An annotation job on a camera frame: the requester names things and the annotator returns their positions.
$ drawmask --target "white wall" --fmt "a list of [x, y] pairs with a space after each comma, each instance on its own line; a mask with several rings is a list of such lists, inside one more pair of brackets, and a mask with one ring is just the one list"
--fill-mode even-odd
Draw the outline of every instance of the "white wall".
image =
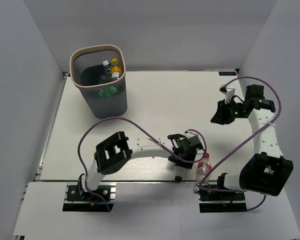
[[114, 44], [128, 70], [241, 67], [276, 0], [24, 0], [62, 71]]
[[278, 0], [240, 74], [263, 78], [281, 97], [276, 131], [284, 156], [294, 164], [285, 191], [300, 230], [300, 0]]
[[22, 0], [0, 0], [0, 240], [34, 179], [62, 73]]

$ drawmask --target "water bottle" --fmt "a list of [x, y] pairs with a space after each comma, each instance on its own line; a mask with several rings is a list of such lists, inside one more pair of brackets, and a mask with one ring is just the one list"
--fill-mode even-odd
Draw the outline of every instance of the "water bottle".
[[100, 84], [107, 84], [111, 81], [111, 66], [108, 62], [108, 60], [105, 60], [102, 62], [104, 69], [103, 74], [100, 75], [98, 85]]
[[103, 69], [103, 75], [110, 78], [111, 77], [111, 66], [108, 60], [105, 60], [102, 62], [104, 69]]
[[209, 161], [210, 155], [206, 153], [204, 159], [198, 163], [196, 172], [195, 172], [195, 180], [200, 183], [202, 179], [207, 175], [207, 173], [211, 170], [211, 162]]

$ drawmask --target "black mounting bracket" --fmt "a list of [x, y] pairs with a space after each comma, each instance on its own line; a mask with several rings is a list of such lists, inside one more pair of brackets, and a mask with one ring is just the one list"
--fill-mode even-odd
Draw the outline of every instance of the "black mounting bracket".
[[118, 131], [95, 147], [94, 159], [98, 173], [103, 175], [116, 173], [129, 161], [132, 150], [129, 149], [128, 140], [125, 132]]
[[[218, 188], [215, 184], [205, 185], [205, 188]], [[246, 198], [243, 192], [216, 192], [200, 190], [200, 213], [234, 213], [246, 212]]]
[[[110, 201], [111, 186], [99, 185], [97, 190], [93, 191], [101, 195], [107, 202]], [[113, 203], [108, 203], [112, 210]], [[69, 185], [63, 203], [63, 212], [108, 212], [105, 203], [97, 196], [90, 193], [80, 195], [78, 185]]]

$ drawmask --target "robotic arm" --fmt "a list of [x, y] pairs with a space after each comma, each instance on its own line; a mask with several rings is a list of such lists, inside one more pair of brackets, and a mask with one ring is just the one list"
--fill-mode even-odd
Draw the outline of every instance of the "robotic arm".
[[159, 144], [156, 144], [151, 139], [134, 139], [129, 140], [128, 146], [128, 140], [125, 133], [120, 131], [95, 147], [96, 152], [88, 169], [88, 177], [83, 174], [78, 181], [78, 189], [81, 196], [88, 194], [84, 184], [85, 181], [88, 189], [95, 191], [106, 175], [116, 173], [131, 159], [143, 157], [168, 158], [169, 161], [175, 163], [175, 181], [180, 182], [187, 173], [187, 169], [192, 168], [193, 163], [185, 163], [178, 160], [161, 146], [164, 145], [175, 155], [188, 161], [194, 161], [197, 152], [203, 150], [199, 137], [187, 131], [184, 134], [173, 134], [159, 138]]
[[[264, 97], [264, 86], [247, 86], [244, 101], [234, 101], [234, 90], [222, 86], [220, 91], [226, 97], [218, 102], [212, 123], [230, 124], [236, 118], [248, 118], [252, 132], [269, 124], [275, 116], [275, 105]], [[253, 138], [254, 155], [239, 173], [223, 173], [217, 181], [219, 189], [236, 191], [254, 191], [266, 195], [278, 196], [287, 182], [294, 166], [284, 158], [281, 152], [274, 124]]]

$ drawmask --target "yellow bottle cap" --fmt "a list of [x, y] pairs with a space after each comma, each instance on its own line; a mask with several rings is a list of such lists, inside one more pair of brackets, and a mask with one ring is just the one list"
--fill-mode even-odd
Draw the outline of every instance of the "yellow bottle cap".
[[117, 58], [112, 58], [111, 63], [112, 63], [112, 64], [118, 64], [119, 61], [118, 61]]

